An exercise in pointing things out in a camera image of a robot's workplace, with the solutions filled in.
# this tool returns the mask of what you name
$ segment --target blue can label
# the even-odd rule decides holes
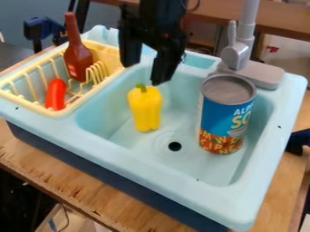
[[[217,154],[241,148],[253,100],[236,105],[213,102],[202,94],[199,99],[199,144]]]

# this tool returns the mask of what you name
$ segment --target sink drain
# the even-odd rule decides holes
[[[153,143],[154,154],[166,161],[183,161],[192,153],[192,138],[186,131],[166,131]]]
[[[179,151],[182,149],[182,145],[177,141],[173,141],[168,145],[168,148],[172,151]]]

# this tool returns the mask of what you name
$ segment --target pepper stem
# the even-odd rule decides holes
[[[144,83],[136,83],[136,88],[139,88],[141,92],[147,92],[146,86]]]

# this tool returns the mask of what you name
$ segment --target ketchup bottle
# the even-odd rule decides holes
[[[92,52],[82,44],[74,13],[66,12],[64,18],[69,38],[69,46],[63,58],[70,77],[77,81],[85,82],[86,68],[93,64]]]

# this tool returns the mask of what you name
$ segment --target faucet handle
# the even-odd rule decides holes
[[[236,43],[237,24],[235,20],[229,21],[228,25],[228,46],[232,47]]]

